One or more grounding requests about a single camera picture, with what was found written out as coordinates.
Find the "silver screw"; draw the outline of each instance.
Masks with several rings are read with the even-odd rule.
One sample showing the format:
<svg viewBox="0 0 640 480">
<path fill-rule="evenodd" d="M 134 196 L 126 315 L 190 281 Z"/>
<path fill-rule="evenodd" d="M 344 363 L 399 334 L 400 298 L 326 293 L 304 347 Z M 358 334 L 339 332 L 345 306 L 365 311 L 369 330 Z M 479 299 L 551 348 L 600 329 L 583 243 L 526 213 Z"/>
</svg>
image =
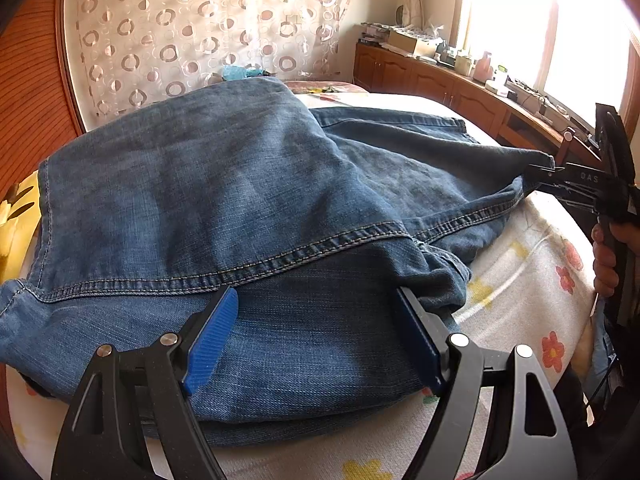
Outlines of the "silver screw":
<svg viewBox="0 0 640 480">
<path fill-rule="evenodd" d="M 98 349 L 95 351 L 95 353 L 98 355 L 98 357 L 107 357 L 107 355 L 111 354 L 111 351 L 113 351 L 111 345 L 102 345 L 98 346 Z"/>
<path fill-rule="evenodd" d="M 529 359 L 533 355 L 533 350 L 528 345 L 516 346 L 516 352 L 520 357 L 524 357 L 525 359 Z"/>
<path fill-rule="evenodd" d="M 178 336 L 175 335 L 173 332 L 164 334 L 160 338 L 160 343 L 163 344 L 164 346 L 172 346 L 172 345 L 175 345 L 177 342 L 178 342 Z"/>
<path fill-rule="evenodd" d="M 451 334 L 451 342 L 460 348 L 469 344 L 469 338 L 464 334 Z"/>
</svg>

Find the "bottle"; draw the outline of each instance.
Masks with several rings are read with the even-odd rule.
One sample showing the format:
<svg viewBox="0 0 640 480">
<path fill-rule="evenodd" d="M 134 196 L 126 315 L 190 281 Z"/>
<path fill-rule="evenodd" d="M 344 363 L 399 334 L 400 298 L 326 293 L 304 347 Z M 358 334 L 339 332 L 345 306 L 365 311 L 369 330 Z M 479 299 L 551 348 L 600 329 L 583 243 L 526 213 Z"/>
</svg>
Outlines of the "bottle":
<svg viewBox="0 0 640 480">
<path fill-rule="evenodd" d="M 484 84 L 487 79 L 492 79 L 493 76 L 494 67 L 491 66 L 491 53 L 485 50 L 484 54 L 482 54 L 482 59 L 479 59 L 476 63 L 474 80 Z"/>
</svg>

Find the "white bedding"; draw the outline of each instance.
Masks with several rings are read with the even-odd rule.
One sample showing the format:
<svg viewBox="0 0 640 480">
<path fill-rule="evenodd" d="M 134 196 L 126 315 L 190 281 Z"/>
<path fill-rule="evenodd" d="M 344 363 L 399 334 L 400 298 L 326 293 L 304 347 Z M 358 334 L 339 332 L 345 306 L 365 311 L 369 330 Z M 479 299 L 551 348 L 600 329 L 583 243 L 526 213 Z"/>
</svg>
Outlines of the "white bedding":
<svg viewBox="0 0 640 480">
<path fill-rule="evenodd" d="M 308 94 L 309 107 L 351 105 L 460 118 L 420 97 L 388 94 Z M 466 122 L 483 144 L 496 144 Z M 471 265 L 466 305 L 454 317 L 486 348 L 530 345 L 555 385 L 582 335 L 594 299 L 593 256 L 587 238 L 553 197 L 535 192 L 511 215 L 505 231 Z M 15 437 L 23 455 L 45 479 L 66 406 L 37 396 L 14 370 L 7 391 Z M 216 451 L 230 480 L 400 479 L 420 444 L 436 403 L 428 392 L 337 433 L 272 446 Z M 474 470 L 488 420 L 482 396 L 460 478 Z M 171 478 L 158 442 L 148 441 L 156 472 Z"/>
</svg>

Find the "denim fabric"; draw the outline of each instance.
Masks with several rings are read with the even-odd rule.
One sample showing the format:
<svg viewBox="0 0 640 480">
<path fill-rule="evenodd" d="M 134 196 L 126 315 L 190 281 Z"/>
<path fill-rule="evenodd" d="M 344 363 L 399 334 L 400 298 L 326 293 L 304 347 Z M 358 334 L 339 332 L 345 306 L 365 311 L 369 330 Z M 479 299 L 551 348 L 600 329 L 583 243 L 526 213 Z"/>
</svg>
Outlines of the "denim fabric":
<svg viewBox="0 0 640 480">
<path fill-rule="evenodd" d="M 268 78 L 144 108 L 41 165 L 40 247 L 0 288 L 0 360 L 68 399 L 97 346 L 147 346 L 229 284 L 238 321 L 192 398 L 210 443 L 338 428 L 420 389 L 390 297 L 462 306 L 527 164 L 553 161 L 459 120 L 309 112 Z"/>
</svg>

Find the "stack of books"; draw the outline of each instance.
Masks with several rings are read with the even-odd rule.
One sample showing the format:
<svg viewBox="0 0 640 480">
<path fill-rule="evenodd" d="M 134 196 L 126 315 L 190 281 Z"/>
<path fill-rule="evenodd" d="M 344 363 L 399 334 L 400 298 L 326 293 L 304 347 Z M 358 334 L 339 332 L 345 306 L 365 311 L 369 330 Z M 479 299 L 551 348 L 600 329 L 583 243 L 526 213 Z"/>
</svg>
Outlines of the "stack of books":
<svg viewBox="0 0 640 480">
<path fill-rule="evenodd" d="M 364 27 L 363 33 L 360 35 L 359 43 L 378 46 L 381 43 L 386 43 L 389 39 L 389 32 L 391 27 L 389 25 L 382 25 L 381 23 L 368 23 L 363 22 L 361 25 Z"/>
</svg>

